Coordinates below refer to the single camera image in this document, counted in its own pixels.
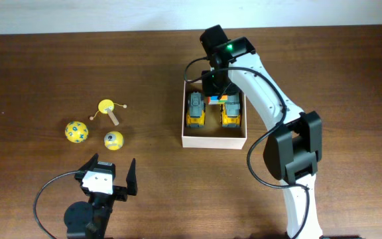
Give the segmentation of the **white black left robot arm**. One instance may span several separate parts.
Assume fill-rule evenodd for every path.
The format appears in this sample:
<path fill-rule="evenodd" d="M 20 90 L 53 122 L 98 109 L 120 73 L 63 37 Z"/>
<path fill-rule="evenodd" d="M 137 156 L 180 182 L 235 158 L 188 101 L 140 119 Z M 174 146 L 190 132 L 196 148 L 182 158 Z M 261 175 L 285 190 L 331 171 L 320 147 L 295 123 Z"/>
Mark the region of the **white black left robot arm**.
<path fill-rule="evenodd" d="M 126 176 L 125 187 L 113 184 L 115 164 L 98 160 L 95 154 L 74 174 L 88 201 L 71 204 L 64 213 L 68 238 L 103 238 L 116 201 L 125 202 L 138 192 L 136 160 Z"/>

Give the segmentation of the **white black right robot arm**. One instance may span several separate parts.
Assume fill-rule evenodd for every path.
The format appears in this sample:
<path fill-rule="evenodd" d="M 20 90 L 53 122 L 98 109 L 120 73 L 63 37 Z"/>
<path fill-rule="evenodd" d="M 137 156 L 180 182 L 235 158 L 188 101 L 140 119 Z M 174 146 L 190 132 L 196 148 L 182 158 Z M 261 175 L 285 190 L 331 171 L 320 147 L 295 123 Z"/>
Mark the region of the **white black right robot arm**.
<path fill-rule="evenodd" d="M 269 76 L 255 47 L 245 37 L 229 39 L 220 25 L 200 36 L 211 69 L 201 75 L 207 96 L 245 94 L 267 132 L 249 149 L 265 141 L 265 165 L 283 191 L 289 238 L 321 238 L 314 185 L 322 158 L 322 120 L 305 113 Z"/>

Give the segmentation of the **yellow toy dump truck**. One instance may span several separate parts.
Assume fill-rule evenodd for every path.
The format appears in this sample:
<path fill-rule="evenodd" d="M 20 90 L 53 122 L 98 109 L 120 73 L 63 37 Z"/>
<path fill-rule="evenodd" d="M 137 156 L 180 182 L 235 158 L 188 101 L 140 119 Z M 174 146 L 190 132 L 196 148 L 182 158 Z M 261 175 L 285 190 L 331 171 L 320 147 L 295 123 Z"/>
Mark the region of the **yellow toy dump truck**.
<path fill-rule="evenodd" d="M 240 127 L 241 104 L 239 94 L 227 96 L 221 106 L 222 127 Z"/>

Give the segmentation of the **multicoloured puzzle cube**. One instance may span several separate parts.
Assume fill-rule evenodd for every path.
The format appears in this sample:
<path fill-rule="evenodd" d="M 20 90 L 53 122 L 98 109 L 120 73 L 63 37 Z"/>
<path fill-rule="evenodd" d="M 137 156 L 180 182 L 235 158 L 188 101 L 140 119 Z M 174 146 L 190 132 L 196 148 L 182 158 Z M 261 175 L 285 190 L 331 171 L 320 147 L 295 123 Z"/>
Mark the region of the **multicoloured puzzle cube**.
<path fill-rule="evenodd" d="M 207 97 L 207 103 L 209 105 L 218 105 L 218 104 L 224 104 L 226 103 L 228 100 L 228 96 L 227 95 L 223 95 L 221 97 L 219 96 L 208 96 Z"/>

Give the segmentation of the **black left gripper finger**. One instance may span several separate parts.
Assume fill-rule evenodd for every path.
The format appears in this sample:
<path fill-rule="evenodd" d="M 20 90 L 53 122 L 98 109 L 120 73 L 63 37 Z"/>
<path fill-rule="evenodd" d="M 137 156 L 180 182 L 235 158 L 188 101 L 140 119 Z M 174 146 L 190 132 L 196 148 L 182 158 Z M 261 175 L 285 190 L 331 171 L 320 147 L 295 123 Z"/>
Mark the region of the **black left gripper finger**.
<path fill-rule="evenodd" d="M 126 177 L 127 194 L 137 195 L 136 159 L 133 158 Z"/>
<path fill-rule="evenodd" d="M 97 165 L 98 158 L 99 158 L 99 155 L 95 153 L 92 156 L 92 158 L 83 166 L 81 166 L 78 170 L 81 172 L 91 171 Z"/>

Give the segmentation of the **yellow toy truck grey cab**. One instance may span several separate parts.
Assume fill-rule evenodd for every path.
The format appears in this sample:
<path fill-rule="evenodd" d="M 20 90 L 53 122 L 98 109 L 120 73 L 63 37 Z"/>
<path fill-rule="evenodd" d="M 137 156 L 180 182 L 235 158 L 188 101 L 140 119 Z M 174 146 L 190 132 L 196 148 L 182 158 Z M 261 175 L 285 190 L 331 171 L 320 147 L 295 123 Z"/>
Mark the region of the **yellow toy truck grey cab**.
<path fill-rule="evenodd" d="M 200 92 L 192 92 L 187 99 L 186 127 L 204 127 L 205 102 Z"/>

